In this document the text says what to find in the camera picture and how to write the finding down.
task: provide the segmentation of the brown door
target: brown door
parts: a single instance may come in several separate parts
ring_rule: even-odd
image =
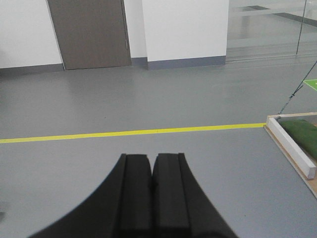
[[[66,69],[131,65],[123,0],[48,0]]]

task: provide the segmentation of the artificial grass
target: artificial grass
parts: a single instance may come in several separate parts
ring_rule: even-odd
[[[317,162],[317,127],[303,119],[282,121],[280,125]]]

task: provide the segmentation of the glass wall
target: glass wall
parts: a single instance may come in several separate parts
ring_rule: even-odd
[[[317,54],[317,0],[307,0],[304,16],[298,54]]]
[[[230,0],[227,60],[295,55],[298,46],[302,54],[312,52],[317,27],[306,24],[302,27],[306,2],[309,1]],[[311,4],[309,8],[314,17],[316,7]]]

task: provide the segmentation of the yellow floor line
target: yellow floor line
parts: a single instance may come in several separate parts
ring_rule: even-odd
[[[110,136],[124,136],[124,135],[146,135],[146,134],[161,134],[161,133],[190,132],[190,131],[259,128],[259,127],[263,127],[264,125],[265,125],[265,123],[211,125],[211,126],[181,127],[181,128],[166,128],[166,129],[102,132],[102,133],[75,134],[75,135],[54,135],[54,136],[26,137],[26,138],[0,139],[0,144],[30,142],[30,141],[70,140],[70,139],[80,139],[80,138],[110,137]]]

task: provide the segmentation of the black wire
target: black wire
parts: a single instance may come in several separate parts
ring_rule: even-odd
[[[282,107],[281,111],[278,113],[279,115],[282,114],[282,112],[284,111],[284,109],[286,108],[286,106],[289,104],[289,102],[293,99],[293,97],[295,96],[295,94],[303,87],[303,83],[304,81],[307,79],[308,75],[311,73],[311,71],[313,70],[313,68],[316,66],[317,64],[317,60],[314,63],[313,67],[308,71],[308,73],[306,74],[306,76],[304,77],[304,79],[302,80],[302,82],[298,85],[298,87],[295,89],[294,93],[291,94],[291,96],[288,99],[288,102]]]

